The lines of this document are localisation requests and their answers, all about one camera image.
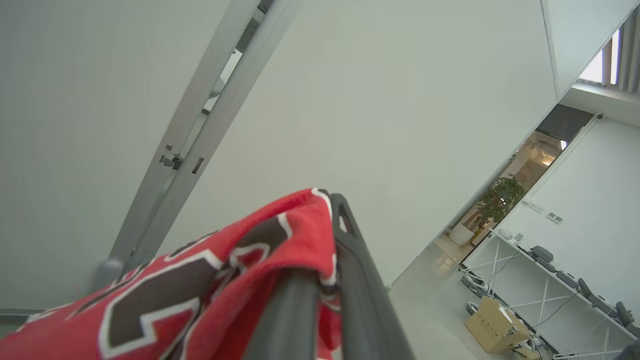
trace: potted plant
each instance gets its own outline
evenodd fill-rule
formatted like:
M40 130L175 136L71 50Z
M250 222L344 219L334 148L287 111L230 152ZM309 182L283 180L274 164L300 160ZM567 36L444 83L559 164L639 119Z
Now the potted plant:
M458 245L473 240L488 222L499 223L507 216L515 204L522 199L527 188L515 178L501 177L484 192L478 202L478 209L464 223L458 223L449 237Z

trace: white floor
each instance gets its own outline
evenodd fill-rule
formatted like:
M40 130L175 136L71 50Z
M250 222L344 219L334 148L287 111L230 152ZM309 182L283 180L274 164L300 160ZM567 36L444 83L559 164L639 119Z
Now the white floor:
M438 245L438 247L440 247L442 251L449 255L453 259L453 261L457 262L458 264L461 263L462 260L474 249L474 247L469 244L464 247L459 246L458 244L454 243L453 240L451 240L446 234L442 234L440 235L440 237L437 237L435 240L433 240L433 243L435 245Z
M460 282L457 269L432 243L392 286L391 301L416 359L518 359L513 353L486 353L467 330L467 302L480 299Z

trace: red cloth with black pattern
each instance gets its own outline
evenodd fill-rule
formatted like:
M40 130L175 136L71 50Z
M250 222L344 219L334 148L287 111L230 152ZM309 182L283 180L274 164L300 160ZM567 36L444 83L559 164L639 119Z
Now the red cloth with black pattern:
M318 357L339 346L328 194L296 192L36 316L0 359L240 359L283 268L317 270Z

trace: doorway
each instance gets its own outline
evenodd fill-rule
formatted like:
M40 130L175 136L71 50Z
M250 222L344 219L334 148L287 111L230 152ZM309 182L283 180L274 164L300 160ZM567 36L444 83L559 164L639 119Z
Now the doorway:
M592 113L557 105L434 242L462 262L542 178Z

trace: metal bracket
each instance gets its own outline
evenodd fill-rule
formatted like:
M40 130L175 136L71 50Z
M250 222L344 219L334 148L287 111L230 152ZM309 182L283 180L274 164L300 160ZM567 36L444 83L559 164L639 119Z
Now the metal bracket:
M160 157L160 163L166 167L171 167L174 170L178 170L180 165L184 162L184 158L180 156L180 154L174 154L173 159L169 159L166 156L162 155Z

